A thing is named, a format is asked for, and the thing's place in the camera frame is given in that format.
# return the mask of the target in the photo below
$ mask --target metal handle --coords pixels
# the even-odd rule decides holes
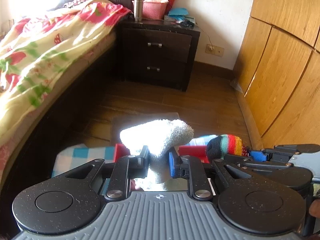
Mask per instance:
[[[158,46],[159,48],[162,48],[162,43],[157,43],[157,42],[148,42],[148,47],[153,46]]]
[[[147,67],[147,70],[150,70],[150,69],[153,69],[153,70],[156,70],[157,72],[160,72],[159,67]]]

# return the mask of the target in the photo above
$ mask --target bed frame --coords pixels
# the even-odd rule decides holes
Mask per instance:
[[[57,8],[72,0],[61,0]],[[132,7],[132,0],[110,0]],[[117,69],[117,42],[98,58],[55,101],[20,150],[0,194],[0,236],[13,238],[20,232],[12,214],[12,201],[27,187],[51,177],[54,161],[65,133],[83,101],[98,91],[105,75]]]

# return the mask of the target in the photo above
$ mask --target blue and white checkered fabric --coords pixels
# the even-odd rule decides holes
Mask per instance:
[[[75,145],[61,151],[54,163],[52,177],[60,175],[94,159],[113,162],[114,147],[87,148],[84,144]]]

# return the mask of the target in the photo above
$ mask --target dark wooden nightstand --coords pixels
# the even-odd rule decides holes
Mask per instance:
[[[128,19],[119,27],[121,69],[126,79],[187,90],[200,36],[197,26]]]

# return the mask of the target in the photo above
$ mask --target floor plank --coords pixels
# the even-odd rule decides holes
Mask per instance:
[[[251,146],[248,130],[229,80],[211,75],[191,74],[186,92],[136,82],[108,80],[71,126],[66,141],[87,141],[109,145],[112,118],[127,114],[177,112],[195,131],[195,137],[207,134],[234,134]]]

